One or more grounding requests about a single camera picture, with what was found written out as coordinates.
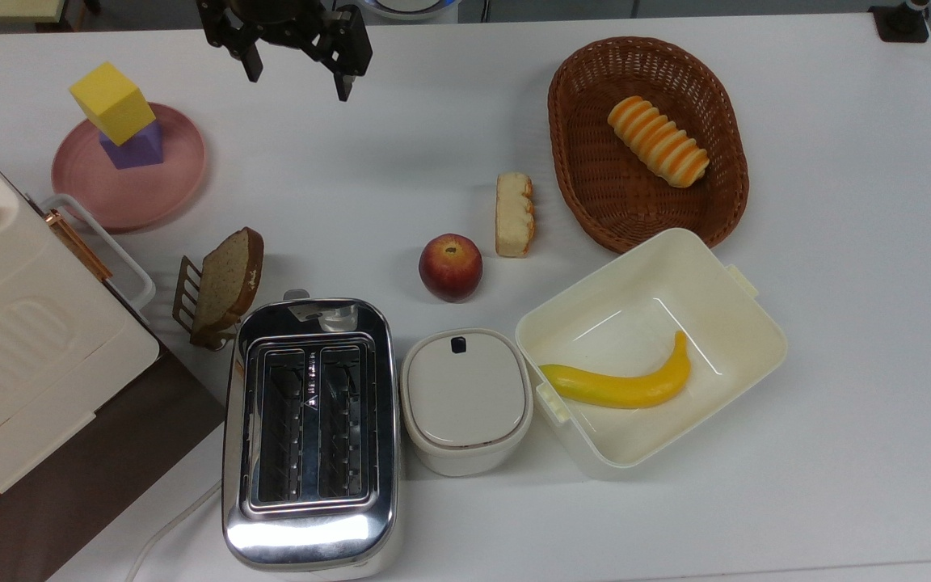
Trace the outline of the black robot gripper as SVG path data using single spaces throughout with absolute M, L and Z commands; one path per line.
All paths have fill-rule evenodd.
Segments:
M 263 63 L 256 41 L 300 49 L 334 74 L 339 101 L 350 99 L 354 77 L 366 74 L 372 44 L 359 7 L 329 10 L 322 1 L 199 1 L 208 44 L 242 63 L 249 82 L 258 82 Z

